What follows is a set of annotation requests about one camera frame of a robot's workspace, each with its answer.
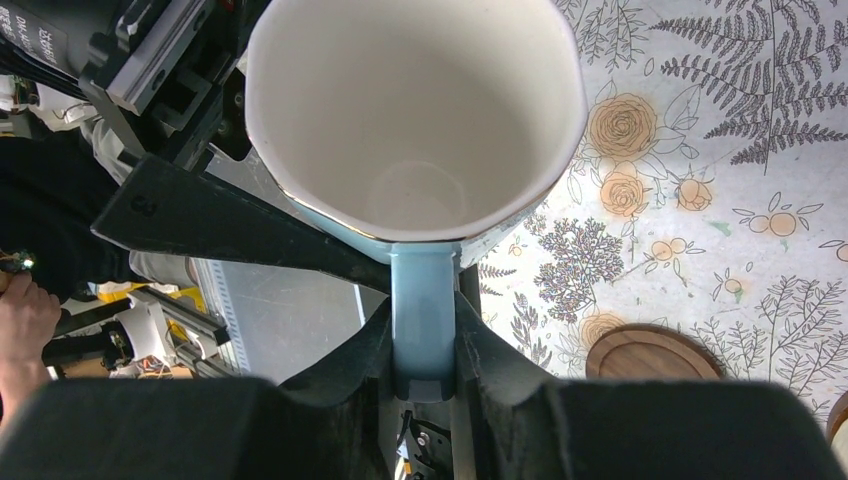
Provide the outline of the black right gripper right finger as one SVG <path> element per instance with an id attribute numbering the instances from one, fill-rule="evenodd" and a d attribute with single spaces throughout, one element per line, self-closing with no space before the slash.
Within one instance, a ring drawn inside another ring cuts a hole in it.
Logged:
<path id="1" fill-rule="evenodd" d="M 806 407 L 764 382 L 549 374 L 456 306 L 458 479 L 840 479 Z"/>

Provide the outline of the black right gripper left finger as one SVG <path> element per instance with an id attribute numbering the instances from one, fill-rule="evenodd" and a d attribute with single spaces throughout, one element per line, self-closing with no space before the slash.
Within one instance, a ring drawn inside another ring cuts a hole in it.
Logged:
<path id="1" fill-rule="evenodd" d="M 49 383 L 1 436 L 5 479 L 388 479 L 390 305 L 275 385 L 254 377 Z"/>

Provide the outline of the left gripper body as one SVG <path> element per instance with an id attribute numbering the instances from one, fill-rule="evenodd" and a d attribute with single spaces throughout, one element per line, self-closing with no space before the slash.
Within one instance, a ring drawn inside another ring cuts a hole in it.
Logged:
<path id="1" fill-rule="evenodd" d="M 5 1 L 1 108 L 98 115 L 130 156 L 188 170 L 251 149 L 238 63 L 263 1 Z"/>

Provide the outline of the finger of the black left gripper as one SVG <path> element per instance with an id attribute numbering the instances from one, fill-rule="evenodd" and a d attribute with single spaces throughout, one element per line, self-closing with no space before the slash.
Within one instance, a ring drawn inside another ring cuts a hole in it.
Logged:
<path id="1" fill-rule="evenodd" d="M 388 266 L 217 177 L 153 155 L 137 163 L 92 230 L 128 250 L 310 270 L 390 290 Z"/>

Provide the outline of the dark walnut coaster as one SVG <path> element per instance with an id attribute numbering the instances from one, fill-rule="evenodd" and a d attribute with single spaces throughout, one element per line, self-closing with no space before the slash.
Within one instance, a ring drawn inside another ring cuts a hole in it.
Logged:
<path id="1" fill-rule="evenodd" d="M 589 349 L 585 375 L 592 379 L 718 380 L 715 357 L 689 337 L 651 324 L 627 324 L 604 333 Z"/>

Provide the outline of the light blue mug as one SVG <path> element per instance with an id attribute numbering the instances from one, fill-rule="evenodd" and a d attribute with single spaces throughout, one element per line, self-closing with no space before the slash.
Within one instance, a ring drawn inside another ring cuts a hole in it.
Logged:
<path id="1" fill-rule="evenodd" d="M 390 268 L 394 390 L 454 392 L 455 279 L 565 173 L 587 123 L 551 1 L 273 1 L 246 128 L 315 226 Z"/>

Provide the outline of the brown wooden coaster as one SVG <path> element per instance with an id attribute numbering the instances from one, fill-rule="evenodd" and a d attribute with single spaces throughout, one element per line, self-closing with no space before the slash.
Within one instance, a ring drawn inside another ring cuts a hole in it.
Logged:
<path id="1" fill-rule="evenodd" d="M 827 417 L 825 435 L 829 443 L 833 441 L 841 425 L 847 420 L 847 400 L 848 392 L 845 391 L 836 400 Z"/>

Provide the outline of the person hand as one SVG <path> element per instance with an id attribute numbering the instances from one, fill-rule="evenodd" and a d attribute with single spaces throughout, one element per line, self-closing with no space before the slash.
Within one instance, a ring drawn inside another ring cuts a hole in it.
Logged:
<path id="1" fill-rule="evenodd" d="M 59 299 L 30 274 L 1 275 L 1 427 L 51 377 L 42 352 L 61 316 Z"/>

